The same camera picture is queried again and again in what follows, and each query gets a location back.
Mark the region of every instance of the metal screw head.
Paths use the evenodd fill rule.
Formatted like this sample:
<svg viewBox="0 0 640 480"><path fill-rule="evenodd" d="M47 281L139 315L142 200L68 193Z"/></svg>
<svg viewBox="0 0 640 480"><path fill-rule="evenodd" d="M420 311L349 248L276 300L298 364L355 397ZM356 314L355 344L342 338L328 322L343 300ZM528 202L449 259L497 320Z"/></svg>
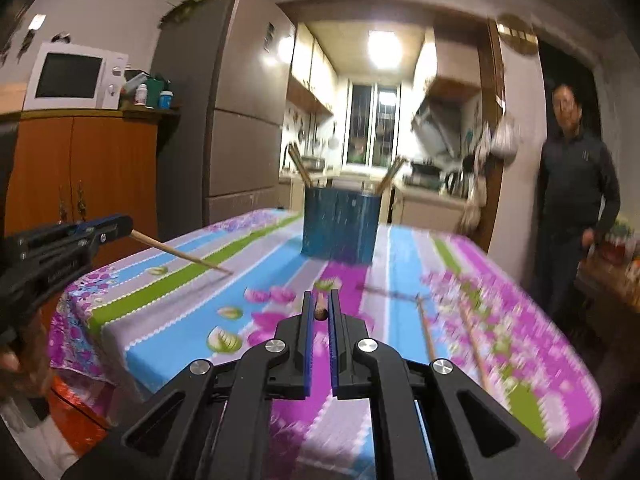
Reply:
<svg viewBox="0 0 640 480"><path fill-rule="evenodd" d="M189 371L194 375L206 374L209 368L211 368L211 364L204 359L198 359L189 365Z"/></svg>
<svg viewBox="0 0 640 480"><path fill-rule="evenodd" d="M367 337L358 341L358 348L363 352L373 352L378 348L378 343Z"/></svg>
<svg viewBox="0 0 640 480"><path fill-rule="evenodd" d="M281 341L280 339L269 339L264 344L264 347L267 349L267 352L271 352L273 354L279 354L285 349L286 346L287 345L284 343L284 341Z"/></svg>
<svg viewBox="0 0 640 480"><path fill-rule="evenodd" d="M453 371L453 364L448 359L438 359L433 362L433 369L439 374L447 375Z"/></svg>

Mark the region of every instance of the white microwave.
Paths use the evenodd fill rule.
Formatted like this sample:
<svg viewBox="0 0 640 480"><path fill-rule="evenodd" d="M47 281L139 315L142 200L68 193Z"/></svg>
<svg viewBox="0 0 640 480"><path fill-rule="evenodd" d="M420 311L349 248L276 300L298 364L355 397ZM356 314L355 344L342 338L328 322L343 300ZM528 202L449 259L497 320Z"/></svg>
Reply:
<svg viewBox="0 0 640 480"><path fill-rule="evenodd" d="M29 78L23 110L116 110L127 54L72 43L43 43Z"/></svg>

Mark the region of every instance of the refrigerator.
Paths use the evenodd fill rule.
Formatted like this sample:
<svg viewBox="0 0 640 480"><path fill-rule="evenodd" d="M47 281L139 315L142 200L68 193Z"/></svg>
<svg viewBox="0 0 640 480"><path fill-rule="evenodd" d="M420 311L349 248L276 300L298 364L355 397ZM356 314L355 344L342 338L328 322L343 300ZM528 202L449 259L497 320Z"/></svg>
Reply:
<svg viewBox="0 0 640 480"><path fill-rule="evenodd" d="M294 37L270 0L205 0L163 26L151 71L180 119L158 154L162 240L276 207Z"/></svg>

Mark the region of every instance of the hand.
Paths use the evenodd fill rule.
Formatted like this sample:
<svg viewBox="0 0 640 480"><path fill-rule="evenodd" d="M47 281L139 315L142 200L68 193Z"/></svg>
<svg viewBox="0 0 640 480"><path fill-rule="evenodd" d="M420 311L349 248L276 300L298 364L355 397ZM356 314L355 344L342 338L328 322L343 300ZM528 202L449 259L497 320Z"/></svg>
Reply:
<svg viewBox="0 0 640 480"><path fill-rule="evenodd" d="M49 367L47 331L40 314L20 330L24 348L16 354L8 346L0 346L0 397L21 392L41 397L49 390L52 370Z"/></svg>
<svg viewBox="0 0 640 480"><path fill-rule="evenodd" d="M596 239L596 233L593 229L587 229L582 233L582 248L588 249L593 245Z"/></svg>

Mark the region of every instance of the tablecloth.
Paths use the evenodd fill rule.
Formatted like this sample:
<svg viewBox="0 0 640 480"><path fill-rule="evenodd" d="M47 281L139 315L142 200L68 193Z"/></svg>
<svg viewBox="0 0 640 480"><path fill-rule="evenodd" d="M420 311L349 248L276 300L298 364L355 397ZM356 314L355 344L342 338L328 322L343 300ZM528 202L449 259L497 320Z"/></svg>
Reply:
<svg viewBox="0 0 640 480"><path fill-rule="evenodd" d="M381 225L372 265L353 267L305 258L302 216L259 210L170 244L234 274L157 250L89 273L58 305L52 366L148 394L194 359L221 364L271 338L305 290L338 288L370 336L414 361L450 358L559 456L576 467L584 458L600 411L593 378L467 238ZM374 478L368 402L332 397L328 354L327 323L316 322L312 395L273 402L268 478Z"/></svg>

